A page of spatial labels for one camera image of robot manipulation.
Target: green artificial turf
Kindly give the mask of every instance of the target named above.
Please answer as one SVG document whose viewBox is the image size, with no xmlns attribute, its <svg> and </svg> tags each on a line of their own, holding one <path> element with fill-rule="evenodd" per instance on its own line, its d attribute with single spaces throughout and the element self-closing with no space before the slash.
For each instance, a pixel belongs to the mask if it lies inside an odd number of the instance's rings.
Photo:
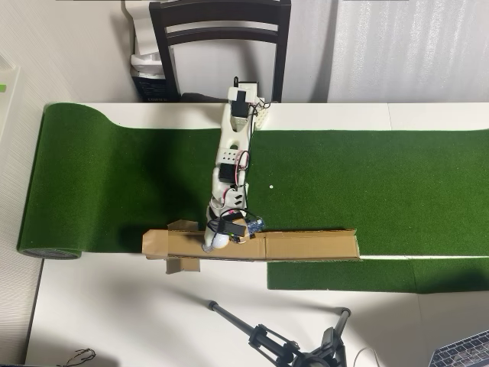
<svg viewBox="0 0 489 367">
<path fill-rule="evenodd" d="M 149 228 L 203 229 L 219 135 L 48 107 L 19 251 L 140 252 Z M 258 131 L 249 207 L 268 229 L 356 228 L 362 255 L 489 255 L 488 142 L 488 131 Z"/>
<path fill-rule="evenodd" d="M 271 262 L 267 276 L 268 289 L 416 293 L 407 260 Z"/>
<path fill-rule="evenodd" d="M 489 258 L 270 263 L 268 288 L 402 293 L 489 290 Z"/>
</svg>

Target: cardboard flap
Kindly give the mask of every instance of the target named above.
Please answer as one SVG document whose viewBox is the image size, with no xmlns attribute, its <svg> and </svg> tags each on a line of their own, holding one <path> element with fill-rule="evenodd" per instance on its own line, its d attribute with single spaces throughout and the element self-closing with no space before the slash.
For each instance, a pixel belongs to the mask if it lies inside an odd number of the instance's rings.
<svg viewBox="0 0 489 367">
<path fill-rule="evenodd" d="M 143 254 L 149 257 L 166 258 L 168 256 L 168 231 L 150 229 L 143 234 Z"/>
<path fill-rule="evenodd" d="M 177 220 L 168 225 L 170 231 L 186 230 L 196 231 L 199 229 L 197 222 L 189 220 Z M 200 260 L 198 258 L 168 258 L 167 259 L 167 274 L 180 273 L 181 271 L 200 271 Z"/>
<path fill-rule="evenodd" d="M 167 274 L 180 273 L 181 271 L 200 271 L 198 258 L 168 258 Z"/>
</svg>

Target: black tripod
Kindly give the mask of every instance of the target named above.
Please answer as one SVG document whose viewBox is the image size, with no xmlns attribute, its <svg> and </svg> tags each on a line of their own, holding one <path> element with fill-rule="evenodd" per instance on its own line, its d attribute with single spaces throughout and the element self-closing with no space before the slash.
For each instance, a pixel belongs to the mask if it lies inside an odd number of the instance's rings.
<svg viewBox="0 0 489 367">
<path fill-rule="evenodd" d="M 342 342 L 342 333 L 345 328 L 346 320 L 351 316 L 348 308 L 342 309 L 335 328 L 328 328 L 322 335 L 321 346 L 314 349 L 311 353 L 299 352 L 299 345 L 283 336 L 258 325 L 255 328 L 249 326 L 246 322 L 238 319 L 222 307 L 217 302 L 211 300 L 209 309 L 217 312 L 227 321 L 239 328 L 243 333 L 250 336 L 249 344 L 256 349 L 263 357 L 272 362 L 276 367 L 346 367 L 345 346 Z M 267 334 L 270 333 L 285 343 L 281 346 L 279 343 L 270 339 Z M 277 356 L 272 359 L 265 353 L 261 347 Z"/>
</svg>

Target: white 3d-printed robot arm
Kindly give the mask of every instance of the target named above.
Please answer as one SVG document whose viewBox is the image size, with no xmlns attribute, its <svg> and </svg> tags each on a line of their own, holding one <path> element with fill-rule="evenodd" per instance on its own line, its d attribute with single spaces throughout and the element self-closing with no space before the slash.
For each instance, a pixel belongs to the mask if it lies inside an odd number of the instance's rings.
<svg viewBox="0 0 489 367">
<path fill-rule="evenodd" d="M 202 247 L 206 252 L 223 248 L 230 240 L 229 234 L 217 229 L 217 225 L 224 222 L 220 219 L 230 213 L 238 213 L 240 209 L 244 210 L 241 214 L 245 216 L 248 205 L 246 168 L 254 130 L 253 113 L 257 112 L 261 101 L 257 97 L 257 83 L 239 83 L 235 78 L 235 86 L 229 89 L 228 99 L 222 115 L 221 139 L 212 172 L 212 198 L 206 213 L 208 226 L 206 243 Z"/>
</svg>

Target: wooden chair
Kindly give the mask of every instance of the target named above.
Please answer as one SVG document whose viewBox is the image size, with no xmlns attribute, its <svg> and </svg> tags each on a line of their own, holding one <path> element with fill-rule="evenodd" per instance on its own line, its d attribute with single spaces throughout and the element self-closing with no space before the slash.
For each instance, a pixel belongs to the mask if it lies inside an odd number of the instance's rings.
<svg viewBox="0 0 489 367">
<path fill-rule="evenodd" d="M 223 101 L 196 93 L 184 93 L 180 96 L 173 61 L 170 57 L 170 46 L 194 41 L 235 39 L 277 45 L 272 101 L 281 102 L 290 8 L 290 0 L 178 0 L 150 3 L 151 21 L 167 80 L 169 100 L 171 102 Z M 250 27 L 210 27 L 167 32 L 167 27 L 199 21 L 254 21 L 275 24 L 277 31 Z"/>
</svg>

